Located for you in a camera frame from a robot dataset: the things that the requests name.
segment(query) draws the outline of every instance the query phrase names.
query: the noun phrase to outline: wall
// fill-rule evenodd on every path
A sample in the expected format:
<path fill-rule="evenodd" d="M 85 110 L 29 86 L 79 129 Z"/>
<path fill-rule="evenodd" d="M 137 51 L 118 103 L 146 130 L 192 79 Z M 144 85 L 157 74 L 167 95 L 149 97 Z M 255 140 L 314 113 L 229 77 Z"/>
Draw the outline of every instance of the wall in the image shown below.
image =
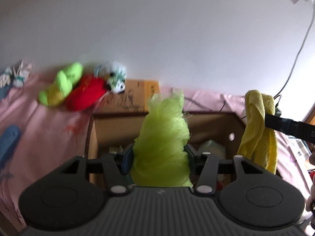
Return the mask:
<path fill-rule="evenodd" d="M 0 68 L 116 59 L 133 78 L 274 95 L 311 13 L 305 0 L 0 0 Z M 280 104 L 295 120 L 315 101 L 314 41 L 315 27 Z"/>

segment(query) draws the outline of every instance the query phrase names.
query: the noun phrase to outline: red cushion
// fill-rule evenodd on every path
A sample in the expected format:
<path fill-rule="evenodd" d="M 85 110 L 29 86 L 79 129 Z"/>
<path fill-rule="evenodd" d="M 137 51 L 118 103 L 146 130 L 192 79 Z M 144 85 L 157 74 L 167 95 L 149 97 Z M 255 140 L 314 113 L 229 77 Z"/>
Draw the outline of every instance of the red cushion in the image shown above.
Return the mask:
<path fill-rule="evenodd" d="M 84 75 L 78 87 L 66 98 L 66 107 L 69 111 L 80 111 L 91 107 L 107 92 L 105 81 L 94 78 L 93 75 Z"/>

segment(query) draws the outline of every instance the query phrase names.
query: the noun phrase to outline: gray cable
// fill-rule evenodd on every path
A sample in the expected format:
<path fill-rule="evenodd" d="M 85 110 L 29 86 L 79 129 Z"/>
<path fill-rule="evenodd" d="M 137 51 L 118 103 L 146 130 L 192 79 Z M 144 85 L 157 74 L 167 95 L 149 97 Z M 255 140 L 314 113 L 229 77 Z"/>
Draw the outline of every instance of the gray cable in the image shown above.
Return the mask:
<path fill-rule="evenodd" d="M 304 40 L 303 40 L 303 42 L 302 42 L 302 45 L 301 45 L 301 47 L 300 47 L 300 49 L 299 49 L 299 51 L 298 51 L 298 53 L 297 53 L 297 55 L 296 55 L 296 58 L 295 58 L 295 60 L 294 60 L 294 63 L 293 63 L 291 72 L 290 72 L 290 74 L 289 74 L 289 77 L 288 77 L 287 81 L 285 82 L 285 84 L 283 85 L 283 87 L 281 88 L 281 90 L 273 97 L 274 99 L 283 91 L 283 89 L 286 87 L 287 83 L 289 82 L 289 80 L 290 80 L 290 78 L 291 78 L 291 75 L 292 75 L 292 73 L 293 73 L 294 67 L 295 67 L 295 65 L 296 65 L 296 63 L 297 63 L 297 60 L 298 60 L 298 58 L 299 58 L 299 56 L 300 56 L 300 53 L 301 53 L 301 51 L 302 51 L 302 49 L 303 49 L 303 47 L 304 47 L 304 45 L 305 45 L 306 39 L 308 38 L 308 34 L 310 33 L 310 30 L 311 30 L 312 25 L 313 25 L 313 23 L 314 23 L 314 18 L 315 18 L 315 3 L 313 3 L 313 15 L 312 15 L 312 19 L 311 19 L 310 26 L 308 27 L 308 30 L 306 31 L 306 34 L 305 34 Z"/>

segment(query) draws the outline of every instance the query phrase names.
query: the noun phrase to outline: yellow cloth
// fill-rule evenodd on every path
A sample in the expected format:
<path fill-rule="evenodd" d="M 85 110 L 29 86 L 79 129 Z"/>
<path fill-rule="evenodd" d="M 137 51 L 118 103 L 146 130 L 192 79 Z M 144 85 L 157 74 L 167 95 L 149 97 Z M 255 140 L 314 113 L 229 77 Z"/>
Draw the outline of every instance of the yellow cloth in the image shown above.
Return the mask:
<path fill-rule="evenodd" d="M 272 96 L 250 90 L 245 95 L 247 126 L 237 154 L 271 173 L 277 168 L 277 141 L 274 130 L 265 128 L 265 112 L 275 114 Z"/>

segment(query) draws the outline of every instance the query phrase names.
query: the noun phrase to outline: crumpled green netting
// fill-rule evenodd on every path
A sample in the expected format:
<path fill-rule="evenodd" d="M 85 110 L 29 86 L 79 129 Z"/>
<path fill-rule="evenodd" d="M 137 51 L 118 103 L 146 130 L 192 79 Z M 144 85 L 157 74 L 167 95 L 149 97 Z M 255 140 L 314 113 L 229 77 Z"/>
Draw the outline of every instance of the crumpled green netting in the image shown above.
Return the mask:
<path fill-rule="evenodd" d="M 190 137 L 183 106 L 183 92 L 165 99 L 154 95 L 149 101 L 149 114 L 133 146 L 131 177 L 137 185 L 192 187 L 189 161 L 183 151 Z"/>

